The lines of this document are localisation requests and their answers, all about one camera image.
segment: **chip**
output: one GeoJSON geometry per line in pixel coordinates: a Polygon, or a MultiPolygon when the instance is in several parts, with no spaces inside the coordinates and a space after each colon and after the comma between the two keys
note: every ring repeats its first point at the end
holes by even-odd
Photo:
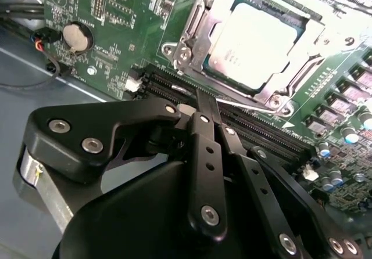
{"type": "Polygon", "coordinates": [[[329,123],[330,125],[336,124],[341,118],[343,118],[340,114],[324,105],[321,105],[316,110],[316,113],[321,120],[329,123]]]}
{"type": "Polygon", "coordinates": [[[340,83],[338,88],[343,96],[354,101],[366,100],[370,96],[368,92],[362,91],[357,85],[349,81],[340,83]]]}
{"type": "Polygon", "coordinates": [[[339,152],[338,153],[338,156],[339,157],[345,157],[345,156],[347,156],[348,154],[347,153],[343,153],[343,152],[339,152]]]}
{"type": "Polygon", "coordinates": [[[343,114],[349,113],[355,108],[355,105],[350,103],[347,99],[336,95],[335,93],[332,93],[327,98],[327,102],[330,108],[343,114]]]}

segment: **metal bolt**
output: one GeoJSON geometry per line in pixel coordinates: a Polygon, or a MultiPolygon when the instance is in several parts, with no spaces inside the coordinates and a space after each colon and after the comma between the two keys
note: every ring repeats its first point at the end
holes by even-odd
{"type": "Polygon", "coordinates": [[[342,254],[344,253],[344,249],[342,248],[342,246],[340,245],[339,242],[337,242],[334,238],[329,238],[329,241],[331,243],[331,247],[338,253],[338,254],[342,254]]]}
{"type": "Polygon", "coordinates": [[[172,54],[172,50],[170,49],[170,47],[165,46],[163,48],[163,53],[168,56],[168,55],[172,54]]]}
{"type": "Polygon", "coordinates": [[[49,123],[49,128],[55,133],[67,133],[70,131],[71,126],[64,120],[52,120],[49,123]]]}
{"type": "Polygon", "coordinates": [[[187,47],[181,48],[180,58],[183,62],[186,62],[191,57],[191,50],[187,47]]]}
{"type": "Polygon", "coordinates": [[[216,226],[220,222],[219,214],[208,205],[202,207],[202,218],[210,226],[216,226]]]}
{"type": "Polygon", "coordinates": [[[229,133],[230,135],[234,135],[234,134],[235,134],[234,130],[233,130],[232,128],[230,128],[230,127],[225,127],[225,130],[226,130],[227,133],[229,133]]]}
{"type": "Polygon", "coordinates": [[[169,106],[169,105],[166,105],[165,106],[165,109],[169,112],[169,113],[172,113],[174,114],[176,112],[175,108],[173,108],[172,106],[169,106]]]}
{"type": "Polygon", "coordinates": [[[257,152],[260,155],[260,157],[262,157],[263,159],[265,159],[267,157],[263,150],[258,150],[257,152]]]}
{"type": "Polygon", "coordinates": [[[290,254],[295,255],[297,252],[297,247],[294,241],[286,234],[280,234],[279,240],[282,247],[290,254]]]}
{"type": "Polygon", "coordinates": [[[103,150],[102,142],[95,138],[84,139],[81,146],[88,153],[100,153],[103,150]]]}
{"type": "Polygon", "coordinates": [[[269,105],[271,108],[279,108],[282,105],[282,100],[280,95],[275,95],[273,96],[270,101],[269,105]]]}
{"type": "Polygon", "coordinates": [[[94,66],[88,66],[87,73],[89,75],[96,75],[97,74],[97,69],[94,66]]]}
{"type": "Polygon", "coordinates": [[[206,116],[201,115],[201,116],[200,116],[200,119],[201,119],[204,123],[209,123],[209,120],[208,120],[208,118],[207,118],[206,116]]]}
{"type": "Polygon", "coordinates": [[[352,254],[357,254],[358,251],[356,250],[355,246],[349,242],[348,240],[344,240],[344,243],[346,244],[346,247],[352,254]]]}

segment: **blue capacitor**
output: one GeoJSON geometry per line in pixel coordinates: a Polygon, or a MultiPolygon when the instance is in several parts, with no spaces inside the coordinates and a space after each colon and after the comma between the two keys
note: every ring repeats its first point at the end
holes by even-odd
{"type": "Polygon", "coordinates": [[[352,127],[344,127],[343,129],[341,129],[341,135],[343,136],[347,144],[355,144],[359,140],[358,134],[352,127]]]}
{"type": "Polygon", "coordinates": [[[363,112],[358,116],[359,121],[363,124],[363,127],[367,130],[372,130],[372,114],[369,112],[363,112]]]}
{"type": "Polygon", "coordinates": [[[331,156],[331,151],[330,148],[328,147],[327,142],[320,142],[318,144],[318,149],[319,149],[319,154],[321,157],[330,157],[331,156]]]}
{"type": "Polygon", "coordinates": [[[323,177],[321,179],[321,187],[324,191],[331,191],[334,188],[334,185],[331,183],[329,177],[323,177]]]}

